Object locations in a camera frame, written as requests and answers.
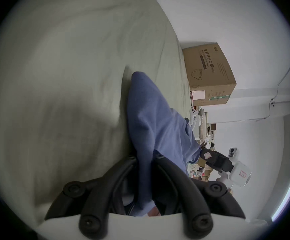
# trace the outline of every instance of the paper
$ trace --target paper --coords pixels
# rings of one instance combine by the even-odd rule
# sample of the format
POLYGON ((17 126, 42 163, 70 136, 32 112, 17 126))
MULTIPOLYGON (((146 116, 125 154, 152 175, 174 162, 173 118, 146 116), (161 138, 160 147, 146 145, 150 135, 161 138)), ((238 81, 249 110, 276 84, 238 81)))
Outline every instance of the paper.
POLYGON ((204 156, 205 156, 205 159, 208 159, 208 158, 211 157, 211 154, 209 152, 207 152, 207 153, 204 154, 204 156))
POLYGON ((205 91, 204 90, 194 90, 191 93, 193 96, 193 100, 204 100, 205 99, 205 91))

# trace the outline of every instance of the bed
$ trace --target bed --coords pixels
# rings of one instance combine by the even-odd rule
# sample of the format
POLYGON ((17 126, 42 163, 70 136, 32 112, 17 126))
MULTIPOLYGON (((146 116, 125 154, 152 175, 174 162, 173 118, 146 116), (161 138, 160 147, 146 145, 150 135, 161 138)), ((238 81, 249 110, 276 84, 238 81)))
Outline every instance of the bed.
POLYGON ((128 154, 134 71, 189 116, 182 50, 156 0, 21 0, 5 19, 0 197, 26 224, 43 221, 65 183, 98 178, 128 154))

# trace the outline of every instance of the blue cloth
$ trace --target blue cloth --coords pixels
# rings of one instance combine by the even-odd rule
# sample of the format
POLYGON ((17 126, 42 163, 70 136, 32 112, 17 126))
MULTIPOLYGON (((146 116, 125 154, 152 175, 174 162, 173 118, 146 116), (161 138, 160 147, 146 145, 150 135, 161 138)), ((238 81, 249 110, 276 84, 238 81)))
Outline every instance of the blue cloth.
POLYGON ((143 216, 154 207, 151 193, 154 150, 187 174, 186 164, 197 162, 201 148, 188 119, 169 107, 157 86, 143 72, 134 72, 131 77, 127 122, 139 161, 139 199, 132 215, 143 216))

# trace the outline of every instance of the label sticker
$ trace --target label sticker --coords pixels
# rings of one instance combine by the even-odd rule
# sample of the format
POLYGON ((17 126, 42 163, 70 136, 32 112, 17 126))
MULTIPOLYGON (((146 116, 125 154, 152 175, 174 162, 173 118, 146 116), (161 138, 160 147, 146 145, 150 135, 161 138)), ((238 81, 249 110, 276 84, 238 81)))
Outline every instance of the label sticker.
POLYGON ((245 178, 247 176, 247 174, 244 172, 244 171, 240 171, 240 174, 239 174, 241 177, 245 178))
POLYGON ((204 154, 204 156, 205 156, 205 159, 208 159, 208 158, 211 157, 211 154, 209 152, 207 152, 207 153, 204 154))

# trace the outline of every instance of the screw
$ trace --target screw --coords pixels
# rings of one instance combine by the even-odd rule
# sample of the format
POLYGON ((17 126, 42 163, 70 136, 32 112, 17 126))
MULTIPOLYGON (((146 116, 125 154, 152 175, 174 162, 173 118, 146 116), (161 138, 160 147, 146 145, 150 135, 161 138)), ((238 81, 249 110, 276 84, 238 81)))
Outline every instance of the screw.
POLYGON ((100 222, 97 218, 93 216, 86 216, 83 218, 83 226, 89 232, 96 233, 100 229, 100 222))
POLYGON ((222 187, 218 184, 213 184, 210 186, 210 189, 213 191, 213 192, 220 192, 222 191, 222 187))
POLYGON ((199 215, 193 219, 192 226, 196 232, 200 232, 209 228, 211 226, 211 223, 212 220, 209 215, 199 215))
POLYGON ((81 187, 79 185, 75 184, 75 185, 69 186, 68 191, 71 192, 71 193, 78 193, 80 188, 81 187))

